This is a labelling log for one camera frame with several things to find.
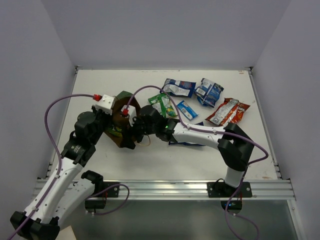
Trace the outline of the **green paper bag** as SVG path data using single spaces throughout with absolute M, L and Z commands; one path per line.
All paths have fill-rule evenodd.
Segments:
M 129 119 L 126 118 L 121 109 L 124 105 L 127 105 L 133 94 L 128 91 L 122 91 L 115 97 L 115 104 L 112 110 L 112 122 L 111 125 L 104 132 L 119 148 L 127 148 L 130 150 L 135 149 L 136 143 L 131 139 L 129 134 Z M 116 126 L 122 129 L 122 137 L 115 137 L 108 132 L 108 129 Z

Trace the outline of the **green snack packet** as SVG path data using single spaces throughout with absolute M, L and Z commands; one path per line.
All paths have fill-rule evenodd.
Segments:
M 115 136 L 117 138 L 122 138 L 122 129 L 117 126 L 112 126 L 107 130 L 112 136 Z
M 165 93 L 157 94 L 148 99 L 149 104 L 165 118 L 175 118 L 178 116 L 171 100 Z

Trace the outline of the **blue M&M's candy packet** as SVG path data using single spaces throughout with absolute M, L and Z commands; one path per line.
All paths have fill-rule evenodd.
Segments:
M 184 100 L 179 102 L 177 104 L 177 107 L 182 112 L 182 114 L 190 121 L 198 116 L 198 114 Z

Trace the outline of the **dark blue snack packet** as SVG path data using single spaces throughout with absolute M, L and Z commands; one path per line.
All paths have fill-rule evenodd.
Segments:
M 196 83 L 167 78 L 161 89 L 173 97 L 191 98 L 196 89 Z

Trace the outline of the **dark blue cookie packet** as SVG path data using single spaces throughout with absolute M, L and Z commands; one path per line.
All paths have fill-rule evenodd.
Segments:
M 204 122 L 198 122 L 195 125 L 197 126 L 204 126 Z M 168 142 L 169 146 L 187 146 L 187 147 L 204 147 L 204 145 L 202 144 L 198 144 L 198 143 L 193 143 L 193 142 L 174 142 L 174 141 L 169 141 Z

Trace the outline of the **dark blue pretzel packet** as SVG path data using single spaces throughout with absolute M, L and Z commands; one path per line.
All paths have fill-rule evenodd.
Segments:
M 221 85 L 207 78 L 202 78 L 194 93 L 201 105 L 214 108 L 223 90 Z

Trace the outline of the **red snack packet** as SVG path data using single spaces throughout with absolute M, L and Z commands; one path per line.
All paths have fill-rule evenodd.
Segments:
M 249 104 L 234 98 L 225 98 L 216 111 L 205 120 L 216 127 L 226 127 L 229 123 L 238 124 L 249 108 Z

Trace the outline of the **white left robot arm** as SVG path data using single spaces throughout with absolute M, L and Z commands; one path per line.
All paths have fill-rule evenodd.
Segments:
M 103 193 L 103 176 L 86 171 L 69 189 L 74 178 L 83 170 L 94 154 L 98 140 L 112 120 L 112 107 L 98 104 L 91 111 L 77 117 L 74 131 L 63 151 L 59 163 L 34 200 L 24 211 L 16 211 L 10 218 L 15 233 L 27 240 L 54 240 L 66 218 L 89 196 Z

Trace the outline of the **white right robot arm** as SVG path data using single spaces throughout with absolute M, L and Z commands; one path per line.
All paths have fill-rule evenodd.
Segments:
M 163 117 L 151 105 L 139 112 L 132 105 L 125 105 L 122 113 L 129 120 L 129 132 L 139 143 L 144 136 L 155 135 L 164 142 L 190 143 L 216 149 L 227 166 L 223 192 L 235 196 L 241 190 L 241 181 L 247 169 L 254 144 L 236 124 L 226 127 L 209 127 L 186 124 L 174 118 Z

